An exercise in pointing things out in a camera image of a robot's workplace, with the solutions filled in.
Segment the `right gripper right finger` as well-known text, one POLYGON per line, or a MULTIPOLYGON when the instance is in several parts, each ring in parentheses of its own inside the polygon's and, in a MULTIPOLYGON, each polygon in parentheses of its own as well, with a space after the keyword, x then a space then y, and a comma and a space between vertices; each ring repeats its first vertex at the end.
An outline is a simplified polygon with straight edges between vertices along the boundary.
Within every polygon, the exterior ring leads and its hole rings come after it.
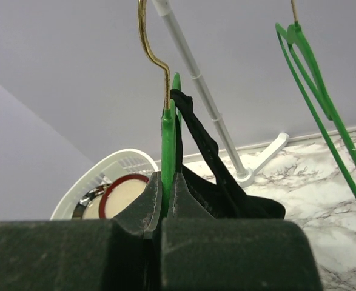
POLYGON ((161 223, 161 290, 322 290, 307 236, 282 219, 216 219, 174 176, 161 223))

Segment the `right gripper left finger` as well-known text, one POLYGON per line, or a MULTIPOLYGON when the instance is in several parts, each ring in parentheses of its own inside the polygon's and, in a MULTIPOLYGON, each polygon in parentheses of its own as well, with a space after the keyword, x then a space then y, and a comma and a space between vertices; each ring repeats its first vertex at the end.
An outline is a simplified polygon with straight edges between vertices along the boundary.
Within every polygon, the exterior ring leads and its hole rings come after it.
POLYGON ((159 290, 160 174, 111 219, 0 222, 0 290, 159 290))

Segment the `black tank top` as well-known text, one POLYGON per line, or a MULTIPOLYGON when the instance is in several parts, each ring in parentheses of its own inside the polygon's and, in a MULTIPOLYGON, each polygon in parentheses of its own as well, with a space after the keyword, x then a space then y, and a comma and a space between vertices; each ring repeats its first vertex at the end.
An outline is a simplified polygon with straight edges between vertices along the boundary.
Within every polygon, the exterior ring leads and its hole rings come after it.
POLYGON ((211 169, 216 183, 209 182, 183 165, 181 130, 176 130, 176 170, 186 180, 190 194, 214 218, 284 219, 286 209, 269 198, 247 195, 218 156, 218 144, 208 134, 193 112, 193 98, 178 89, 171 98, 197 144, 204 161, 211 169))

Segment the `green hanger with black top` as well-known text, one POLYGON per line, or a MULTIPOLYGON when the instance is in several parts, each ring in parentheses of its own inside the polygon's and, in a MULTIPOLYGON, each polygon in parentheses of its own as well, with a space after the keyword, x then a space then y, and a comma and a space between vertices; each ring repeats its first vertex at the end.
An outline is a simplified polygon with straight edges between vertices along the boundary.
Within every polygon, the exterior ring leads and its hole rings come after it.
POLYGON ((146 26, 147 1, 138 1, 138 31, 143 50, 152 63, 164 73, 163 114, 161 118, 161 182, 163 184, 161 215, 167 217, 176 170, 176 107, 170 95, 170 69, 151 49, 146 26))

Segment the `green hanger with striped top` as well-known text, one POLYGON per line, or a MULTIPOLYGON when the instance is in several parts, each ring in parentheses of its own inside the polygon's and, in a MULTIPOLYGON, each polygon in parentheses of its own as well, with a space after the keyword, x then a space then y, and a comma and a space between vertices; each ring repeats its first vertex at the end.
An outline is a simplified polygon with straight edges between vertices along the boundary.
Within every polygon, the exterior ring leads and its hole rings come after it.
POLYGON ((307 91, 302 84, 303 81, 306 83, 312 95, 317 100, 327 119, 334 123, 334 126, 337 129, 346 149, 348 150, 355 168, 356 146, 354 145, 349 132, 344 126, 344 123, 328 94, 318 62, 315 59, 315 55, 300 25, 295 1, 291 1, 291 9, 294 21, 288 26, 288 28, 282 27, 279 23, 275 24, 275 30, 281 51, 283 52, 289 70, 291 71, 291 74, 315 123, 317 124, 335 162, 337 163, 338 168, 340 169, 340 172, 356 199, 356 183, 352 179, 349 170, 345 166, 344 161, 334 146, 328 131, 326 130, 310 97, 308 96, 307 91))

